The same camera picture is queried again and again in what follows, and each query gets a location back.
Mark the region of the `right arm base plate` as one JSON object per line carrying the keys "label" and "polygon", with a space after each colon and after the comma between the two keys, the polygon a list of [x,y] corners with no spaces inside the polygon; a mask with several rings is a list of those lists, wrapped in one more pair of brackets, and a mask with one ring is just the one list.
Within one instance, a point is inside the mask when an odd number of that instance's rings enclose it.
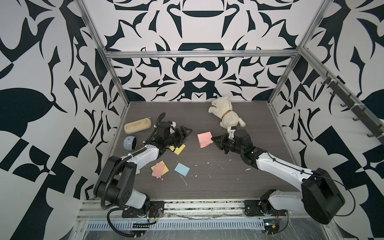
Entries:
{"label": "right arm base plate", "polygon": [[276,210],[267,200],[245,200],[244,214],[247,217],[281,217],[286,216],[286,210]]}

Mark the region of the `yellow memo pad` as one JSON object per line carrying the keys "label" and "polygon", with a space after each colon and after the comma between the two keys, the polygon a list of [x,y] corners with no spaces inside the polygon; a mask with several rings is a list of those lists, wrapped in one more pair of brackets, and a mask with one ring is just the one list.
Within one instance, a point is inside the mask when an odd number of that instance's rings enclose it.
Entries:
{"label": "yellow memo pad", "polygon": [[180,147],[170,146],[169,149],[176,155],[180,155],[181,152],[185,149],[186,145],[181,145]]}

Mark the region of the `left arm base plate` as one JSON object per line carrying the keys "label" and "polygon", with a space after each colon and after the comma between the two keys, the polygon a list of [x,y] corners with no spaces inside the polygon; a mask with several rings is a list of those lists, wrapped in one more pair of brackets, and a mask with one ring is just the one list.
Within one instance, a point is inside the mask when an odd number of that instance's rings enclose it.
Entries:
{"label": "left arm base plate", "polygon": [[123,210],[123,218],[157,218],[160,217],[165,208],[164,201],[146,201],[141,209],[129,207]]}

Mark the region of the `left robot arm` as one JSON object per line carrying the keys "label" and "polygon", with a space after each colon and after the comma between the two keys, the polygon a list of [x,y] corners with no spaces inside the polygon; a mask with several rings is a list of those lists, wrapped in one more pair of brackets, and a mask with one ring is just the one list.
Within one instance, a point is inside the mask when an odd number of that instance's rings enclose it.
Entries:
{"label": "left robot arm", "polygon": [[169,147],[181,147],[192,132],[184,126],[175,128],[170,121],[160,122],[141,149],[124,157],[109,157],[94,187],[101,208],[143,208],[148,196],[134,189],[136,172],[159,159]]}

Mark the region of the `blue memo pad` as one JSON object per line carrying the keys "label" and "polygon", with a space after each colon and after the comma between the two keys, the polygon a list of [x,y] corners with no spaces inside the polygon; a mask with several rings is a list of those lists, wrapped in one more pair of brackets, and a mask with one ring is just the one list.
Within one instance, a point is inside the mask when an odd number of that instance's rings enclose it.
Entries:
{"label": "blue memo pad", "polygon": [[178,174],[186,177],[190,171],[190,168],[181,164],[181,163],[178,163],[174,169]]}

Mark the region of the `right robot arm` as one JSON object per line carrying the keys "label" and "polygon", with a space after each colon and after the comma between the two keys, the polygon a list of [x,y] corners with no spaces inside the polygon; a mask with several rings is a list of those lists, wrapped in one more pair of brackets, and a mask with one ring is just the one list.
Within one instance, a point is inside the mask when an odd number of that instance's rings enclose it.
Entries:
{"label": "right robot arm", "polygon": [[272,174],[296,189],[294,192],[268,190],[256,205],[246,207],[247,216],[272,216],[278,211],[295,211],[306,213],[318,223],[327,225],[345,204],[338,182],[326,170],[310,170],[279,159],[254,146],[246,130],[229,129],[228,133],[211,140],[225,154],[239,154],[248,166]]}

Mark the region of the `pink memo pad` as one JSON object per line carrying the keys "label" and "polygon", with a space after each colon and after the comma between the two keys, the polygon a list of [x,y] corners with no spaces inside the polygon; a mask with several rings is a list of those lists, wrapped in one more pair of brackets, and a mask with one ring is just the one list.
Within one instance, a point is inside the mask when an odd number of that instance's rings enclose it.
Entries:
{"label": "pink memo pad", "polygon": [[198,134],[197,136],[198,136],[200,148],[207,147],[208,145],[213,143],[212,141],[213,136],[211,132],[201,133],[201,134]]}

